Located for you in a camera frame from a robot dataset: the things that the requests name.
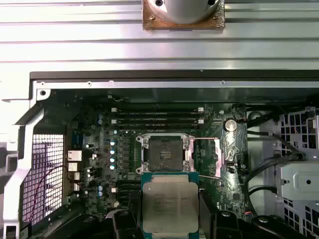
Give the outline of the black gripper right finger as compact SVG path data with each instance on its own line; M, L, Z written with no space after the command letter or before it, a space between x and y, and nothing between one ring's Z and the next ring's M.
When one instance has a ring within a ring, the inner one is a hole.
M207 239L305 239L277 216L257 216L246 222L219 210L205 189L199 190L199 227Z

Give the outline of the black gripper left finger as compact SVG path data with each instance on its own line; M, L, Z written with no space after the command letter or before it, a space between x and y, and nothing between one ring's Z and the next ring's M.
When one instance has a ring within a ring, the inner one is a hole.
M102 221L95 216L78 215L50 225L37 233L38 239L141 239L138 223L140 199L129 199L124 209L111 211Z

